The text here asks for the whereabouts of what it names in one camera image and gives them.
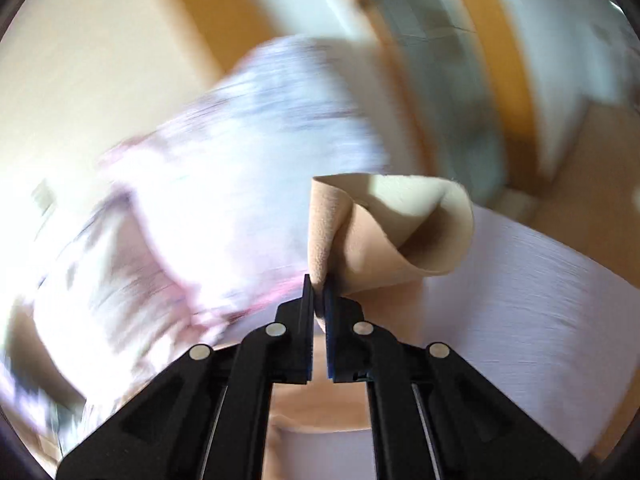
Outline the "lavender bed sheet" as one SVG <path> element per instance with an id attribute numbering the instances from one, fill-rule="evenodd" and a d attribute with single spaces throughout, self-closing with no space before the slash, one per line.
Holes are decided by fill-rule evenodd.
<path id="1" fill-rule="evenodd" d="M 364 290 L 371 322 L 441 341 L 575 457 L 599 441 L 639 363 L 639 292 L 599 263 L 485 208 L 454 272 Z"/>

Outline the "tan fleece garment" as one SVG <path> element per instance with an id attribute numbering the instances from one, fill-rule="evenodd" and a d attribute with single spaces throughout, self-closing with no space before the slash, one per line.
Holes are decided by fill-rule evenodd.
<path id="1" fill-rule="evenodd" d="M 334 174 L 311 180 L 308 266 L 321 290 L 343 294 L 439 276 L 468 252 L 472 200 L 461 184 L 401 174 Z"/>

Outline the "white floral pillow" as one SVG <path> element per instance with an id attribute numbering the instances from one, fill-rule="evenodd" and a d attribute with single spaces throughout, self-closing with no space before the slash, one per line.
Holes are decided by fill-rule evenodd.
<path id="1" fill-rule="evenodd" d="M 47 471 L 194 344 L 292 297 L 309 189 L 390 166 L 382 84 L 338 39 L 255 48 L 144 136 L 1 206 L 1 404 Z"/>

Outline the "wooden window frame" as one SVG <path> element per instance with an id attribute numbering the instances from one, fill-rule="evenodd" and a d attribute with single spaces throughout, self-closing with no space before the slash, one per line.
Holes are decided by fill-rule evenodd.
<path id="1" fill-rule="evenodd" d="M 224 73 L 284 36 L 332 52 L 395 174 L 458 181 L 481 204 L 546 187 L 524 53 L 500 0 L 182 2 Z"/>

